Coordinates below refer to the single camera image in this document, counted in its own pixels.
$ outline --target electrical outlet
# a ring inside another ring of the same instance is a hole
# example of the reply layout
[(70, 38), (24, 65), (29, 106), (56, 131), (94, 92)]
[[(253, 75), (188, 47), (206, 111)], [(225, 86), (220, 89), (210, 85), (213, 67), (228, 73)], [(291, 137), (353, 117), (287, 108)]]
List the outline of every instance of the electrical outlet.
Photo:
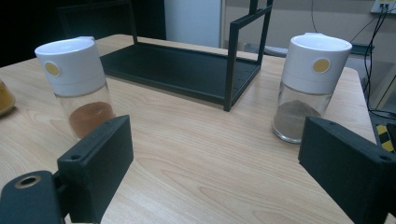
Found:
[(381, 11), (385, 12), (385, 10), (389, 13), (396, 14), (396, 0), (375, 0), (371, 12), (381, 13)]

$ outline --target spice shaker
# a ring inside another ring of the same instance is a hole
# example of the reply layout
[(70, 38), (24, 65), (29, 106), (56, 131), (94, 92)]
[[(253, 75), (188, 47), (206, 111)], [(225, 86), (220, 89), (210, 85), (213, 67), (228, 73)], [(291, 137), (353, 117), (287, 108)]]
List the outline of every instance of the spice shaker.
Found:
[(323, 117), (352, 45), (323, 34), (297, 35), (283, 68), (273, 130), (300, 144), (306, 117)]
[(7, 88), (6, 84), (0, 79), (0, 116), (6, 114), (15, 105), (15, 97)]
[(78, 140), (115, 117), (93, 38), (51, 42), (35, 55)]

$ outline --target white lid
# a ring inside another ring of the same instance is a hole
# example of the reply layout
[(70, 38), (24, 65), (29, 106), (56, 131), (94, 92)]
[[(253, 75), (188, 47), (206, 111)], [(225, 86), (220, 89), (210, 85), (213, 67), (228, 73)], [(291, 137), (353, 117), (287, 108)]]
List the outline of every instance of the white lid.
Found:
[(345, 40), (305, 34), (290, 40), (282, 82), (308, 93), (332, 93), (347, 62), (352, 45)]
[(48, 43), (36, 48), (35, 55), (57, 95), (79, 96), (106, 84), (95, 42), (90, 38)]

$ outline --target wall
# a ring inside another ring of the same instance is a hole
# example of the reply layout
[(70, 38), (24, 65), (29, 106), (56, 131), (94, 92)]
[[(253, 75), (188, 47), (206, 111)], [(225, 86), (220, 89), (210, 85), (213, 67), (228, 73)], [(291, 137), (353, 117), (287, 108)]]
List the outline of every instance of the wall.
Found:
[[(266, 1), (260, 0), (259, 6)], [(313, 20), (319, 33), (351, 41), (377, 14), (370, 12), (374, 0), (314, 0)], [(295, 35), (315, 32), (311, 17), (312, 0), (275, 0), (267, 36), (267, 45), (287, 48)], [(248, 1), (227, 0), (225, 9), (225, 40), (228, 24), (248, 13)], [(369, 44), (376, 20), (352, 41)], [(241, 42), (258, 44), (260, 24), (249, 26), (240, 35)], [(374, 41), (372, 94), (375, 97), (387, 87), (395, 75), (396, 15), (388, 15)]]
[(219, 48), (221, 0), (164, 0), (166, 39)]

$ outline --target brown powder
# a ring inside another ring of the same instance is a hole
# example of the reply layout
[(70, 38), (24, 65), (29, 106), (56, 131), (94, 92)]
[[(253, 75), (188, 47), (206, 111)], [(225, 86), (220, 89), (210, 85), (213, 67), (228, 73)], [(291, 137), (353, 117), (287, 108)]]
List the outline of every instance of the brown powder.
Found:
[(93, 131), (108, 119), (114, 118), (113, 108), (104, 102), (95, 102), (77, 108), (69, 118), (70, 126), (78, 138)]
[(274, 128), (292, 140), (301, 139), (305, 117), (320, 117), (318, 111), (301, 101), (292, 101), (281, 105), (274, 117)]

